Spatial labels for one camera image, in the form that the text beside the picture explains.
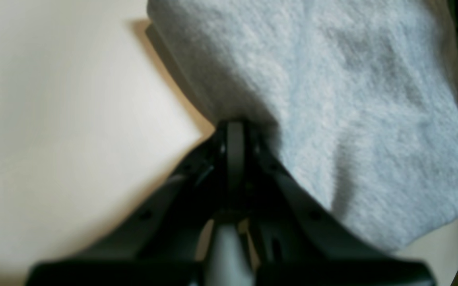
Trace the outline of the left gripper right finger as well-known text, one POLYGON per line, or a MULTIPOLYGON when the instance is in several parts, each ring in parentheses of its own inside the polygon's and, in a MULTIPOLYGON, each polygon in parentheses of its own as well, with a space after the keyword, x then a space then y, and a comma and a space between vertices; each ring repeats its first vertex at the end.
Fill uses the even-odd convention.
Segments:
POLYGON ((421 262, 356 238, 312 199, 243 122, 227 123, 228 206, 249 217, 257 286, 434 286, 421 262))

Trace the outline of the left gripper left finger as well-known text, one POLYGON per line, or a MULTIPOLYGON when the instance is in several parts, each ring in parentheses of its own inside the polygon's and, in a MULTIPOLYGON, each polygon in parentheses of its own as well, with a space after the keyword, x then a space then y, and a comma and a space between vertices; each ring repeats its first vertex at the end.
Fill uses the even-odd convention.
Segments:
POLYGON ((201 286, 205 224, 227 206, 227 122, 134 213, 84 250, 36 265, 28 286, 201 286))

